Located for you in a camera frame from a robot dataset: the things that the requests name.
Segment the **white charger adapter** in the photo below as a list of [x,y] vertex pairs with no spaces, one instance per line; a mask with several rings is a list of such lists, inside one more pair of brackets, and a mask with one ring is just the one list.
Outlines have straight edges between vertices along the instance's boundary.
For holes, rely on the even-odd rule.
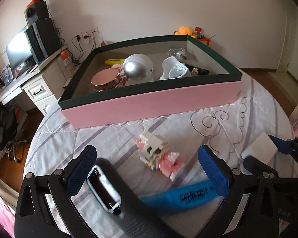
[[268,164],[277,154],[278,149],[272,142],[270,137],[263,132],[251,145],[245,148],[241,153],[241,157],[245,160],[248,156],[252,156],[261,162]]

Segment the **black hair brush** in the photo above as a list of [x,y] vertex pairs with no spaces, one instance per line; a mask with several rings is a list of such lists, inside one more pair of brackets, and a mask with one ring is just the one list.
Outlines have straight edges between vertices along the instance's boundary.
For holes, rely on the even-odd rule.
[[108,160],[98,158],[86,182],[105,212],[129,237],[180,237],[145,206]]

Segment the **pink block kitty figure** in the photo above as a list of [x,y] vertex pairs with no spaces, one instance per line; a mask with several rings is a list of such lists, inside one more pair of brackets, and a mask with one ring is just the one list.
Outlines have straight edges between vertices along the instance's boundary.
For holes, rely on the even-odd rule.
[[143,131],[134,141],[140,160],[152,171],[159,170],[172,182],[181,174],[185,164],[179,152],[174,152],[161,135]]

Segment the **black hair clip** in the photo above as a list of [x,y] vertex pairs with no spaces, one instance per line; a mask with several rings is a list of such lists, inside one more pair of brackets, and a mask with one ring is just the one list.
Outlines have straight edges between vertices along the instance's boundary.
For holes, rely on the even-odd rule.
[[209,74],[209,70],[202,69],[199,67],[191,66],[189,64],[185,64],[185,66],[188,68],[190,73],[194,76],[206,76]]

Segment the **white cup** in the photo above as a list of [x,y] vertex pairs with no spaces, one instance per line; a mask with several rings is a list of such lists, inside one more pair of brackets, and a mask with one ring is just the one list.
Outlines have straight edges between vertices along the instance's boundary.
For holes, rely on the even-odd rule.
[[168,57],[162,63],[163,74],[160,80],[180,79],[184,77],[191,77],[189,69],[175,57]]

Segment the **rose gold round tin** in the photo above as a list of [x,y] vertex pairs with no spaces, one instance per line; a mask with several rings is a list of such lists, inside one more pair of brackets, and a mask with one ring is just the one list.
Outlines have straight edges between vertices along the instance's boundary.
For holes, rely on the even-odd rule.
[[109,68],[96,73],[91,79],[91,84],[95,92],[101,92],[118,87],[122,80],[117,69]]

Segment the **white cloud figurine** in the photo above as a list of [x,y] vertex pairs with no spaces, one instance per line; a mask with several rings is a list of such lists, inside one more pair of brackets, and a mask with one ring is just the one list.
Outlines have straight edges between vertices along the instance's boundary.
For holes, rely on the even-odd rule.
[[140,81],[151,76],[154,66],[148,56],[133,54],[124,60],[123,70],[129,79]]

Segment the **pink block donut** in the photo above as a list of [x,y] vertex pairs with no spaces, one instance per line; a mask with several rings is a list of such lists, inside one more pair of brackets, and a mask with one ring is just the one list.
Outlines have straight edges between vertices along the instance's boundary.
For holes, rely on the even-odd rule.
[[114,64],[112,66],[112,68],[118,70],[121,77],[125,76],[125,72],[124,72],[124,69],[123,69],[123,65],[122,64]]

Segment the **striped white quilt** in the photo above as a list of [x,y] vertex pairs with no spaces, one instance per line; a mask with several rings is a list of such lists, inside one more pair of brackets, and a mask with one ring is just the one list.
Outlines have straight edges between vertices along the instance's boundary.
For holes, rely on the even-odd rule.
[[58,104],[30,145],[16,237],[298,237],[298,138],[247,74],[227,105],[112,124]]

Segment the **office chair with clothes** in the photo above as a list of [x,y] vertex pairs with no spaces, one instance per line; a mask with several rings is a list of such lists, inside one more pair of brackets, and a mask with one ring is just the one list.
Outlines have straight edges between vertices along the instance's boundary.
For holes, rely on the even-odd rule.
[[15,110],[8,110],[0,105],[0,156],[7,154],[10,161],[21,163],[23,156],[17,158],[16,151],[27,140],[18,138],[19,123],[17,122]]

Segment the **white desk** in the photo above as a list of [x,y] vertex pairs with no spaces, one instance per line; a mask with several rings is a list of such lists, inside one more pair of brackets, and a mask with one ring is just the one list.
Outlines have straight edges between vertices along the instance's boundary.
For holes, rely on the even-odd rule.
[[70,77],[61,58],[61,47],[50,57],[37,64],[29,72],[23,73],[11,84],[0,91],[0,104],[6,105],[23,92],[31,102],[46,115],[64,92],[64,86]]

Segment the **red toy crate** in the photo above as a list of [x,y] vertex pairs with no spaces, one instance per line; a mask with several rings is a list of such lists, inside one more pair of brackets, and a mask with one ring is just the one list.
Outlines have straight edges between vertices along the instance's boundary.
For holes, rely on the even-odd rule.
[[210,45],[210,38],[207,38],[205,35],[202,34],[202,28],[195,27],[194,33],[195,33],[196,39],[198,41],[202,42],[203,44],[205,44],[206,46],[209,47],[209,45]]

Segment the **pink and green box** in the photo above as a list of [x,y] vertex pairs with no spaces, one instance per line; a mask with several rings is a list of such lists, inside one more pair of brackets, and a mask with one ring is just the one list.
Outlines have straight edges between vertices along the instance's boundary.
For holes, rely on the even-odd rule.
[[[208,74],[162,80],[162,63],[171,47],[184,48],[187,63],[208,70]],[[94,90],[91,79],[106,68],[107,59],[125,59],[133,54],[152,60],[152,82]],[[94,49],[58,104],[75,128],[94,127],[230,104],[240,91],[241,79],[242,73],[229,61],[190,36],[151,36]]]

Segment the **yellow octopus plush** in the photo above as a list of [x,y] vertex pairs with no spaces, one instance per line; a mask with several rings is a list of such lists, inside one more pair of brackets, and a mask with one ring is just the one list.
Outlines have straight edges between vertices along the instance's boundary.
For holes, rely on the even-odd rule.
[[174,32],[174,35],[177,36],[191,36],[192,38],[197,38],[194,30],[189,26],[180,26],[178,31]]

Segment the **orange cap bottle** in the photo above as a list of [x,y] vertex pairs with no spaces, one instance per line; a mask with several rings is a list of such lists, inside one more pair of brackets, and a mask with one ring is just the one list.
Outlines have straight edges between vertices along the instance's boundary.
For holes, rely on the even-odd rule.
[[73,77],[75,73],[75,65],[71,59],[70,53],[68,49],[63,50],[60,53],[61,59],[63,60],[63,64],[66,70],[66,73],[69,77]]

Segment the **black computer monitor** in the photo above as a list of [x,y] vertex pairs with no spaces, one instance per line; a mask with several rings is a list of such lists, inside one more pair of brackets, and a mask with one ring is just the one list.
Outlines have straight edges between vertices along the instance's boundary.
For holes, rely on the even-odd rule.
[[23,63],[26,63],[26,66],[36,65],[25,31],[26,27],[24,27],[6,46],[6,54],[11,70],[17,69],[17,67],[21,66]]

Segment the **black computer tower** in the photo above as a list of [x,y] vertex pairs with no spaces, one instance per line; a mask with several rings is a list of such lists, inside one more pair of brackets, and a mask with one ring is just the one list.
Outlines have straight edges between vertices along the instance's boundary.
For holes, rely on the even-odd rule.
[[51,18],[42,19],[29,25],[25,30],[30,51],[36,63],[40,63],[61,48]]

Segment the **black box on tower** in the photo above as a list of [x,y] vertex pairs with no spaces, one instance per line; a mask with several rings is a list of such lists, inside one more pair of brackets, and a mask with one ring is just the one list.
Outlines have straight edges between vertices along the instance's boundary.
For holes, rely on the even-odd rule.
[[25,18],[28,25],[38,20],[49,18],[47,3],[45,1],[33,3],[25,10]]

